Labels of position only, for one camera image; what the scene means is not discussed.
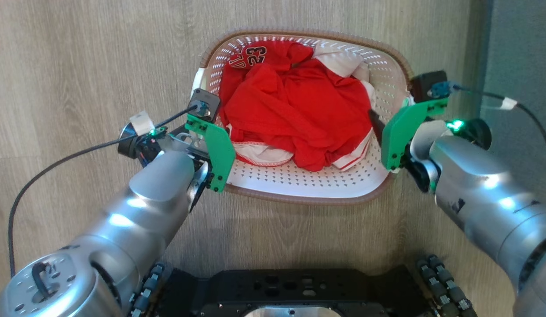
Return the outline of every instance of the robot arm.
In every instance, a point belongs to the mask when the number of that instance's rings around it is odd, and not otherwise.
[[[23,311],[50,317],[125,315],[131,309],[128,299],[140,291],[143,277],[186,219],[197,182],[186,152],[156,158],[90,229],[13,277],[0,295],[0,316]],[[36,267],[46,272],[33,274]],[[46,294],[37,284],[46,286]]]
[[[431,165],[436,204],[504,269],[517,294],[514,315],[546,316],[546,206],[490,153],[458,136],[435,140],[424,162]]]

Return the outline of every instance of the black connector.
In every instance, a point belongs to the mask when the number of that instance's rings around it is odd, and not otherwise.
[[[447,98],[448,94],[433,96],[433,85],[447,81],[447,73],[444,70],[418,75],[410,80],[410,93],[416,103],[427,102],[435,99]]]

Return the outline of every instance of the wood grain surface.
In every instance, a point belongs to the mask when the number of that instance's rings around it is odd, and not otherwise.
[[[486,8],[477,0],[0,0],[0,290],[7,218],[18,190],[51,162],[114,139],[147,110],[188,101],[206,46],[229,29],[335,30],[387,42],[415,73],[444,69],[470,86]],[[448,116],[476,114],[454,98]],[[62,246],[139,170],[116,148],[56,168],[15,220],[18,267]],[[204,193],[165,258],[201,276],[222,269],[352,267],[381,273],[418,254],[445,259],[482,317],[511,315],[505,274],[401,173],[357,206],[273,203]]]

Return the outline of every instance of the white tape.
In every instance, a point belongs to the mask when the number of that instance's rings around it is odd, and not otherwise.
[[[146,111],[142,111],[139,114],[130,117],[130,123],[138,135],[144,135],[156,128]]]
[[[504,98],[504,101],[502,102],[502,106],[500,107],[501,110],[512,110],[517,104],[517,101],[507,98]]]

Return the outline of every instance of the white plastic basket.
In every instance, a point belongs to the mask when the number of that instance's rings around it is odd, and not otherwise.
[[[411,68],[391,46],[366,38],[317,30],[235,30],[217,40],[202,58],[194,78],[193,90],[202,88],[219,94],[223,68],[232,54],[256,41],[293,41],[307,46],[337,45],[365,58],[370,82],[376,90],[372,105],[388,122],[401,108],[408,92]],[[392,174],[380,163],[380,147],[373,139],[366,157],[353,168],[340,171],[331,166],[311,172],[298,168],[292,161],[277,167],[262,167],[236,160],[228,177],[227,191],[265,199],[295,203],[360,203],[377,196],[391,182]]]

